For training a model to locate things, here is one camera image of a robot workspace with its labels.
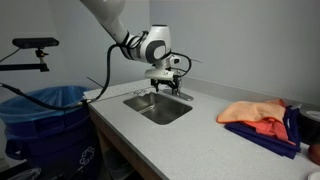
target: white wall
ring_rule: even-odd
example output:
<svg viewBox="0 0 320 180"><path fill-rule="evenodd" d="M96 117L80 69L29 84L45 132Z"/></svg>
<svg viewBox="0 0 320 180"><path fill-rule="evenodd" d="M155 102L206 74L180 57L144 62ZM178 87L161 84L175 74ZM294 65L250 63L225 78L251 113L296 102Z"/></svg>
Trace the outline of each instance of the white wall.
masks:
<svg viewBox="0 0 320 180"><path fill-rule="evenodd" d="M0 1L0 57L13 52L13 38L21 37L57 37L55 26L50 14L49 4L43 0L10 0ZM0 72L0 82L10 84L28 92L48 86L64 85L68 76L64 70L64 60L61 48L47 48L50 55L45 58L50 72L40 71L10 71ZM34 49L20 50L16 55L1 64L38 63ZM13 97L14 94L0 88L0 102ZM0 122L0 156L4 155L5 137L4 124ZM11 166L19 162L6 158Z"/></svg>
<svg viewBox="0 0 320 180"><path fill-rule="evenodd" d="M320 1L151 0L191 77L320 105Z"/></svg>
<svg viewBox="0 0 320 180"><path fill-rule="evenodd" d="M72 82L97 87L86 77L103 84L106 52L115 42L79 0L49 0L61 40L66 67ZM132 34L150 28L149 0L127 1L121 20ZM113 51L111 85L141 80L150 65L126 60L120 50Z"/></svg>

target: recycling symbol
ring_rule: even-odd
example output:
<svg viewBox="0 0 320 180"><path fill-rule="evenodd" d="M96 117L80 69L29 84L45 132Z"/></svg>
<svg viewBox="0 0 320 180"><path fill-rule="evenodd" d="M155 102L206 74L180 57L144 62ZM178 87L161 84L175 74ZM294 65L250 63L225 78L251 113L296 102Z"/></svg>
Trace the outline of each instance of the recycling symbol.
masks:
<svg viewBox="0 0 320 180"><path fill-rule="evenodd" d="M88 149L84 150L82 152L81 159L80 159L79 163L82 166L87 165L94 158L94 151L95 151L95 149L91 146L88 147Z"/></svg>

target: black metal stand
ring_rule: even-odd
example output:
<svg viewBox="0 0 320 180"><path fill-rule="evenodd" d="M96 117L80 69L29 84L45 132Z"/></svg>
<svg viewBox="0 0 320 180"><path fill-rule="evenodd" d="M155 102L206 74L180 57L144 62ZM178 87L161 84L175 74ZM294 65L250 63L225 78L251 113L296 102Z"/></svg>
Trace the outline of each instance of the black metal stand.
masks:
<svg viewBox="0 0 320 180"><path fill-rule="evenodd" d="M34 70L40 69L40 72L49 71L47 64L12 64L0 65L0 71L19 71L19 70Z"/></svg>
<svg viewBox="0 0 320 180"><path fill-rule="evenodd" d="M49 71L47 64L43 58L49 54L44 53L40 48L36 50L36 55L40 59L40 64L10 64L0 65L0 71L19 71L19 70L34 70L39 69L40 72Z"/></svg>

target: blue trash bin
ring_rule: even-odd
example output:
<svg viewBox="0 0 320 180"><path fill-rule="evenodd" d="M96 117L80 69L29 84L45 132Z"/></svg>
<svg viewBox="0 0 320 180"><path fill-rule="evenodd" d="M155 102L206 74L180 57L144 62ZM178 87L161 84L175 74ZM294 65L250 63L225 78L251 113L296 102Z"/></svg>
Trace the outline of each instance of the blue trash bin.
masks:
<svg viewBox="0 0 320 180"><path fill-rule="evenodd" d="M87 88L62 86L28 93L54 106L70 106L83 98ZM31 167L68 164L69 173L82 168L87 178L97 179L101 149L87 107L68 111L43 108L23 97L0 104L0 118L6 124L6 154L26 159Z"/></svg>

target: folded towel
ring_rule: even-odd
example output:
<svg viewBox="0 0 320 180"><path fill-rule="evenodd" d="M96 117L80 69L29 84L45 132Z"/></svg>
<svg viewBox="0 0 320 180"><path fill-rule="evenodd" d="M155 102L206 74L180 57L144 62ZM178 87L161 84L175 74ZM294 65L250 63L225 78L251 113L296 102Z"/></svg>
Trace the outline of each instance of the folded towel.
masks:
<svg viewBox="0 0 320 180"><path fill-rule="evenodd" d="M255 128L259 134L275 137L289 144L295 145L288 139L283 125L285 104L281 99L266 102L239 101L228 106L218 117L217 122L226 124L242 122Z"/></svg>
<svg viewBox="0 0 320 180"><path fill-rule="evenodd" d="M248 127L240 122L228 123L225 128L235 134L240 135L272 152L275 152L281 156L286 156L294 159L297 152L300 152L300 136L297 129L297 118L299 116L299 109L291 110L287 108L283 121L285 122L285 128L288 131L289 139L295 142L296 145L291 145L278 139L258 134L253 128Z"/></svg>

